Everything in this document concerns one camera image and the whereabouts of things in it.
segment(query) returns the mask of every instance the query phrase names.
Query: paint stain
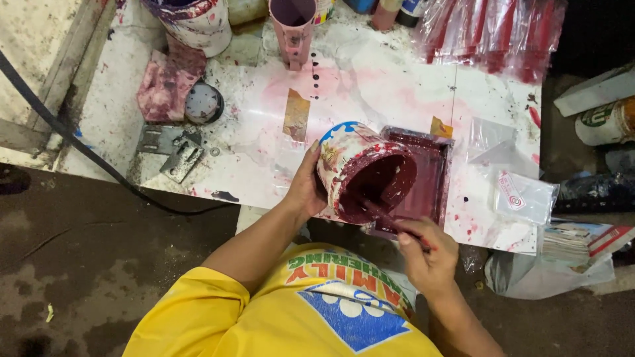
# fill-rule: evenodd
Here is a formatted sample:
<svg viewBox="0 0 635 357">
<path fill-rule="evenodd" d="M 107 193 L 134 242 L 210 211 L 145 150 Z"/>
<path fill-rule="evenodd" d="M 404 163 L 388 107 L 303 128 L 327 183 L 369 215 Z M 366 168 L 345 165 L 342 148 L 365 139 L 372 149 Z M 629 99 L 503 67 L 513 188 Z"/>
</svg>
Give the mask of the paint stain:
<svg viewBox="0 0 635 357">
<path fill-rule="evenodd" d="M 239 201 L 237 198 L 232 196 L 231 193 L 225 192 L 225 191 L 216 191 L 216 192 L 212 193 L 211 196 L 214 197 L 214 198 L 224 199 L 225 201 L 230 201 L 230 202 L 234 202 L 234 203 Z"/>
<path fill-rule="evenodd" d="M 534 107 L 529 107 L 529 114 L 531 115 L 531 120 L 536 124 L 538 129 L 540 129 L 540 116 L 538 115 L 538 111 Z"/>
</svg>

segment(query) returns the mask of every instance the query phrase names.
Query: shirt logo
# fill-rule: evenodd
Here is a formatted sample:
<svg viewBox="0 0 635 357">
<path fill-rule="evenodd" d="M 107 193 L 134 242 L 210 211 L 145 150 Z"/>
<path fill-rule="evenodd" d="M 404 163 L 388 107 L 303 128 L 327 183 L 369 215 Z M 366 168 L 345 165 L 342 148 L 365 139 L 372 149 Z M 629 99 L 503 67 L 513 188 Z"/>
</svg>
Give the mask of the shirt logo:
<svg viewBox="0 0 635 357">
<path fill-rule="evenodd" d="M 356 353 L 383 343 L 406 328 L 392 306 L 353 286 L 329 281 L 297 292 Z"/>
</svg>

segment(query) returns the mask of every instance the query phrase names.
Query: concrete floor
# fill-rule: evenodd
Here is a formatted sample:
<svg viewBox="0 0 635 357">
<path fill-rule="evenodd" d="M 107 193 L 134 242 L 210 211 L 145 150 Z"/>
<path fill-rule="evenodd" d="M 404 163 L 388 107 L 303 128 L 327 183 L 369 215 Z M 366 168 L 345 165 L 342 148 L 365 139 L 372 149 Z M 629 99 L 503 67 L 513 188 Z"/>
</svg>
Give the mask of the concrete floor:
<svg viewBox="0 0 635 357">
<path fill-rule="evenodd" d="M 121 186 L 29 170 L 30 188 L 0 196 L 0 356 L 119 356 L 169 286 L 236 228 L 238 206 L 171 217 Z M 215 204 L 151 192 L 176 208 Z M 310 222 L 314 240 L 355 235 Z M 20 257 L 61 232 L 31 257 Z M 635 291 L 594 297 L 577 290 L 541 301 L 506 299 L 459 267 L 468 303 L 511 356 L 632 356 Z M 46 323 L 47 305 L 55 316 Z"/>
</svg>

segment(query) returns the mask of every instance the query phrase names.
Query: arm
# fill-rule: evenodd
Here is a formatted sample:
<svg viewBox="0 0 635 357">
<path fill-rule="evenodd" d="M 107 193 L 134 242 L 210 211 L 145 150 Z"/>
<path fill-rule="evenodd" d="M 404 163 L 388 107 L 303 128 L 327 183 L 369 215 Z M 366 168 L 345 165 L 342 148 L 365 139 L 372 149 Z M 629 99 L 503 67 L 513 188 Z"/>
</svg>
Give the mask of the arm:
<svg viewBox="0 0 635 357">
<path fill-rule="evenodd" d="M 319 154 L 316 140 L 304 155 L 284 199 L 216 249 L 201 266 L 234 278 L 253 293 L 302 224 L 326 208 L 319 190 L 321 183 L 316 182 L 314 174 Z"/>
<path fill-rule="evenodd" d="M 428 218 L 400 224 L 411 233 L 398 235 L 399 249 L 406 259 L 410 282 L 428 301 L 430 340 L 444 356 L 504 356 L 454 282 L 457 242 Z M 428 240 L 432 248 L 429 253 L 424 253 L 415 240 L 419 238 Z"/>
</svg>

